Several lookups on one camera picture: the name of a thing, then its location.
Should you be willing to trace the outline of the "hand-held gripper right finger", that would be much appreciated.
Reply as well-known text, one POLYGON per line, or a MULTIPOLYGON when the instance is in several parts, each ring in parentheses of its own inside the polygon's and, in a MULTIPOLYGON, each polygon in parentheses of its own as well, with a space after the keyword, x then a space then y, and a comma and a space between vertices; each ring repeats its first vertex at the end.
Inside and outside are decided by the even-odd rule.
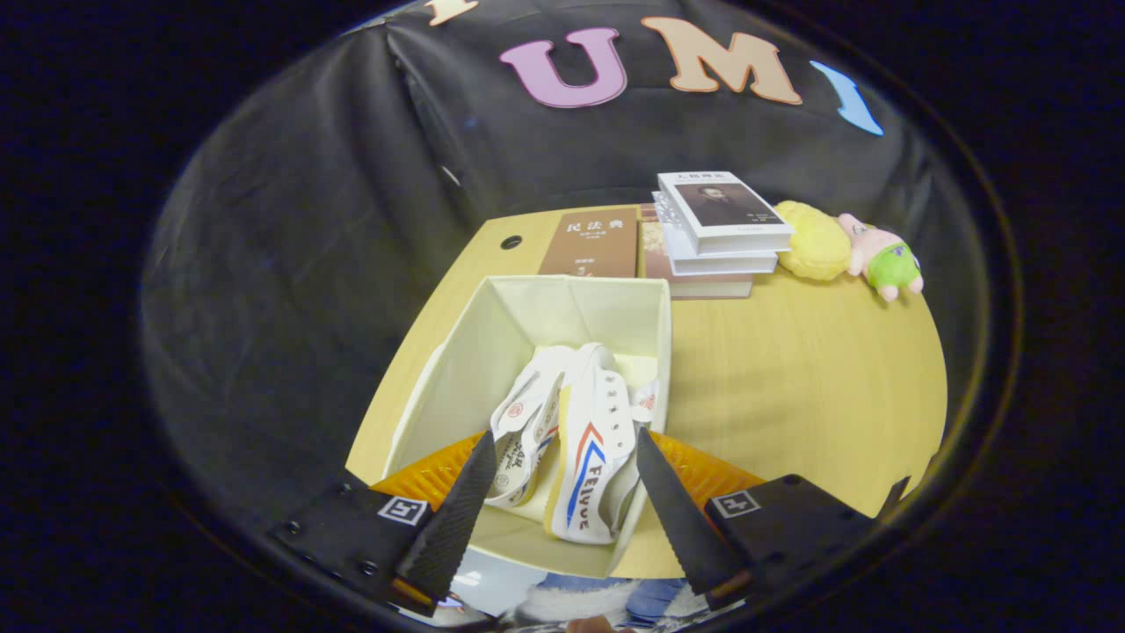
POLYGON ((636 465, 692 593, 711 608, 798 586, 875 528, 804 477, 764 481, 650 429, 636 436, 636 465))

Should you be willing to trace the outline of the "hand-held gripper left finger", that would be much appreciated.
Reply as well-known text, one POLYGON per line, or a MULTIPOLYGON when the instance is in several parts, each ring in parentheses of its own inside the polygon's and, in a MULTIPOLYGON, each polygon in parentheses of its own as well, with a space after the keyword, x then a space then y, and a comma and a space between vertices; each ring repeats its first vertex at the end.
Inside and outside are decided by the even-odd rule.
POLYGON ((431 616, 453 584, 496 473, 493 433, 485 429, 434 456, 453 458, 453 464, 430 497, 390 478, 363 486, 348 476, 270 536, 369 600, 431 616))

